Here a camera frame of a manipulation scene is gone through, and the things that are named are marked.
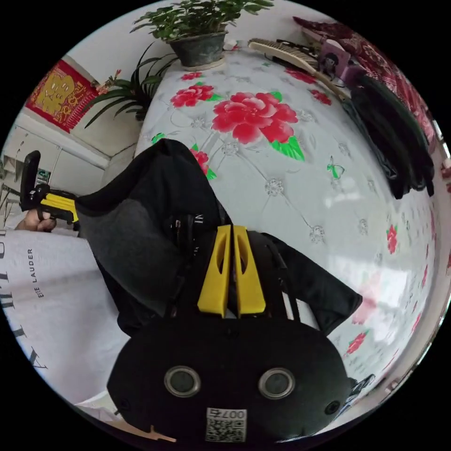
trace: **red blanket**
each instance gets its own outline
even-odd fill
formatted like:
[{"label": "red blanket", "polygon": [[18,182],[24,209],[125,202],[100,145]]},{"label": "red blanket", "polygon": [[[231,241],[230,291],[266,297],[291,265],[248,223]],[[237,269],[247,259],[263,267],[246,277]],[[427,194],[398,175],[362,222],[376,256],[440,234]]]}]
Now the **red blanket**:
[{"label": "red blanket", "polygon": [[293,19],[302,27],[337,41],[354,56],[370,77],[384,83],[403,102],[416,117],[429,143],[432,142],[435,131],[426,113],[426,103],[398,67],[376,46],[342,23],[310,22],[299,17]]}]

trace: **spider plant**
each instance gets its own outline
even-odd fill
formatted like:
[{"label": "spider plant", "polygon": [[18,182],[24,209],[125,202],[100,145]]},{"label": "spider plant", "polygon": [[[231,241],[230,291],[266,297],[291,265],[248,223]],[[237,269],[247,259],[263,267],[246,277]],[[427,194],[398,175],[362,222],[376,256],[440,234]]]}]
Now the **spider plant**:
[{"label": "spider plant", "polygon": [[[96,119],[98,119],[109,108],[125,103],[114,114],[116,117],[119,113],[125,111],[126,113],[135,113],[137,121],[143,121],[146,116],[149,105],[155,95],[156,89],[160,84],[163,74],[169,68],[169,66],[177,59],[177,57],[171,58],[169,61],[160,67],[155,73],[152,74],[154,66],[164,60],[166,57],[174,56],[174,53],[166,54],[164,56],[152,57],[143,60],[144,55],[152,46],[150,44],[144,53],[142,54],[136,69],[129,80],[117,78],[120,74],[120,70],[116,71],[114,77],[109,77],[108,80],[101,86],[97,87],[97,92],[100,93],[95,99],[92,99],[84,108],[83,111],[87,111],[96,103],[102,101],[112,100],[108,105],[104,106],[99,112],[97,112],[92,119],[85,125],[85,128],[90,126]],[[150,64],[149,69],[146,72],[145,77],[141,81],[140,71],[141,68]]]}]

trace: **green plant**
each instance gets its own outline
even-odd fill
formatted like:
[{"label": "green plant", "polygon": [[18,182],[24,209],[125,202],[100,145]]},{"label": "green plant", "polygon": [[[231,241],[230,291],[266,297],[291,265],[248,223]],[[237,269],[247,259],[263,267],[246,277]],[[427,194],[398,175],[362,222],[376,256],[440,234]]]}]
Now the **green plant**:
[{"label": "green plant", "polygon": [[[109,77],[108,80],[101,86],[97,87],[97,92],[100,93],[99,96],[92,99],[84,108],[83,111],[87,111],[96,103],[113,100],[111,103],[103,107],[99,112],[97,112],[92,119],[85,125],[85,128],[90,126],[97,118],[99,118],[106,110],[109,108],[119,105],[120,103],[127,102],[125,105],[122,105],[114,114],[116,117],[119,113],[125,111],[126,113],[135,113],[135,117],[138,121],[144,120],[144,117],[147,113],[149,105],[155,95],[156,89],[160,84],[160,81],[163,78],[164,72],[168,69],[168,67],[177,59],[174,57],[166,62],[162,67],[160,67],[154,74],[151,75],[152,69],[159,61],[162,61],[164,58],[174,55],[173,53],[148,58],[143,61],[144,55],[152,46],[148,46],[144,53],[142,54],[136,69],[133,71],[133,74],[130,78],[130,81],[124,80],[122,78],[117,78],[120,74],[120,70],[117,70],[114,77]],[[141,81],[140,80],[140,70],[144,66],[151,64],[148,69],[146,76]]]},{"label": "green plant", "polygon": [[273,1],[269,0],[183,0],[158,8],[155,12],[147,12],[134,22],[146,23],[136,26],[130,33],[150,26],[149,34],[163,41],[201,36],[224,31],[228,24],[235,26],[235,20],[243,10],[257,15],[261,9],[269,9],[273,5]]}]

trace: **bed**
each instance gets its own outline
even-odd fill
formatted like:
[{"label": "bed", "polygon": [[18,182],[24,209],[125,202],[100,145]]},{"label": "bed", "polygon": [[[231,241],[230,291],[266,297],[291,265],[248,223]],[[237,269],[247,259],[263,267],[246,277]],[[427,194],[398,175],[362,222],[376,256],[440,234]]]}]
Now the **bed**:
[{"label": "bed", "polygon": [[348,375],[374,374],[406,348],[426,305],[436,249],[433,200],[395,200],[339,101],[310,76],[242,43],[226,63],[167,71],[136,155],[161,138],[184,143],[235,224],[269,233],[359,292],[359,309],[328,338]]}]

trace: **hand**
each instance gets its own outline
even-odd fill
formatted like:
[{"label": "hand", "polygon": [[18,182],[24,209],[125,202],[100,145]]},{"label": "hand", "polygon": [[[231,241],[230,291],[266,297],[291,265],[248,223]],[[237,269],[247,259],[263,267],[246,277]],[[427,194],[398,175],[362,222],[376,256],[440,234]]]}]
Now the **hand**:
[{"label": "hand", "polygon": [[25,219],[19,222],[16,230],[29,230],[30,232],[51,232],[56,227],[56,221],[50,219],[50,213],[42,213],[44,220],[38,217],[36,209],[27,212]]}]

